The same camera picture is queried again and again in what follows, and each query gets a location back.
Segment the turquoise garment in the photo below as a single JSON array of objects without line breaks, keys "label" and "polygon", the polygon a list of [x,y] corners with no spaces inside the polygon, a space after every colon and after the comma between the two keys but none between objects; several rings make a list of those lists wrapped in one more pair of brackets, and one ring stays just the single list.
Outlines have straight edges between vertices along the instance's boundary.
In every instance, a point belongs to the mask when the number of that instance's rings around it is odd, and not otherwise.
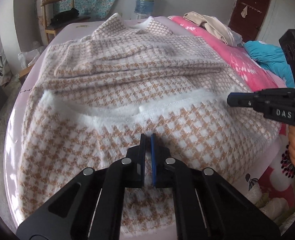
[{"label": "turquoise garment", "polygon": [[243,44],[243,47],[261,68],[280,77],[287,87],[295,88],[291,67],[280,47],[261,41],[248,41]]}]

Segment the pink floral blanket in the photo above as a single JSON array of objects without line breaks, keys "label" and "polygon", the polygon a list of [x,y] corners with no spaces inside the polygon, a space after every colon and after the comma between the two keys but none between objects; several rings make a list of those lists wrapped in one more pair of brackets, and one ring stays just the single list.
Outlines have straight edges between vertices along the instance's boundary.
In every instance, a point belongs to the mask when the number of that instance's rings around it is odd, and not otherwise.
[{"label": "pink floral blanket", "polygon": [[[226,45],[182,16],[171,16],[170,19],[193,35],[203,37],[251,90],[285,87],[280,77],[261,68],[243,48]],[[267,152],[234,183],[236,189],[279,225],[295,220],[295,176],[287,152],[287,133],[288,126],[282,125]]]}]

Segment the black item on chair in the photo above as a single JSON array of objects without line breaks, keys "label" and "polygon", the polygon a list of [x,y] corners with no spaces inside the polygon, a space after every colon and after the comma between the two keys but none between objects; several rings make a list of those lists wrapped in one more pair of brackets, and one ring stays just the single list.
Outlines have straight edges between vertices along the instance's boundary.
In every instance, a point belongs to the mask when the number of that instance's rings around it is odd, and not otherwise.
[{"label": "black item on chair", "polygon": [[73,20],[79,16],[79,11],[75,8],[71,8],[67,11],[59,12],[58,14],[54,15],[51,19],[51,24],[57,25],[68,22]]}]

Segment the wooden chair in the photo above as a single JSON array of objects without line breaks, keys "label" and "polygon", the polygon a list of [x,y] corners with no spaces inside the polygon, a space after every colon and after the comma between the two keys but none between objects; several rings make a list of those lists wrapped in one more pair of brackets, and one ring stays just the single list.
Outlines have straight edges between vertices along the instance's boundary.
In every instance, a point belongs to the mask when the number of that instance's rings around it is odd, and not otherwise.
[{"label": "wooden chair", "polygon": [[69,24],[86,22],[91,19],[89,15],[81,15],[74,6],[75,0],[71,0],[71,8],[69,10],[59,12],[50,19],[49,23],[47,23],[46,7],[48,5],[58,3],[61,1],[64,0],[41,0],[40,2],[40,7],[43,9],[42,22],[45,28],[45,37],[47,45],[49,45],[50,43],[49,35],[53,35],[54,37],[56,37],[56,35]]}]

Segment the beige cream clothes pile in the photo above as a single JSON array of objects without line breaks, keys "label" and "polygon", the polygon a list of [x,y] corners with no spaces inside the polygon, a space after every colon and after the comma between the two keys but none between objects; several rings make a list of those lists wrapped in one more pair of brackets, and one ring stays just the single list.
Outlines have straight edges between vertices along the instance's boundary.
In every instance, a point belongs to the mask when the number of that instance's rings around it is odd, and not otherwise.
[{"label": "beige cream clothes pile", "polygon": [[201,15],[197,12],[191,11],[185,13],[183,18],[199,27],[203,27],[208,33],[215,36],[226,45],[238,47],[242,44],[242,36],[231,30],[230,27],[223,24],[214,16]]}]

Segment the dark red door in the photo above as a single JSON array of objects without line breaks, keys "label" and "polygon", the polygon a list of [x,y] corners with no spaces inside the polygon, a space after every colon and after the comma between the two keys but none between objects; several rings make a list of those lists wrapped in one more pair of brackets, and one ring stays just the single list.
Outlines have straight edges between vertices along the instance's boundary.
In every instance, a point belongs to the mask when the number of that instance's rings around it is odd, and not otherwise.
[{"label": "dark red door", "polygon": [[254,41],[265,19],[270,0],[236,0],[228,24],[242,36],[243,42]]}]

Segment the blue water jug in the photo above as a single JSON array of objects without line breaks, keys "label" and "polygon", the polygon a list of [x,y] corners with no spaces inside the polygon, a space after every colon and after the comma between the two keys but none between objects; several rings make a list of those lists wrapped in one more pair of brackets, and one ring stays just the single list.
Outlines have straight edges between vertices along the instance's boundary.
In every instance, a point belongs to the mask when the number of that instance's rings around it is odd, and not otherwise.
[{"label": "blue water jug", "polygon": [[135,14],[150,16],[154,9],[155,0],[136,0]]}]

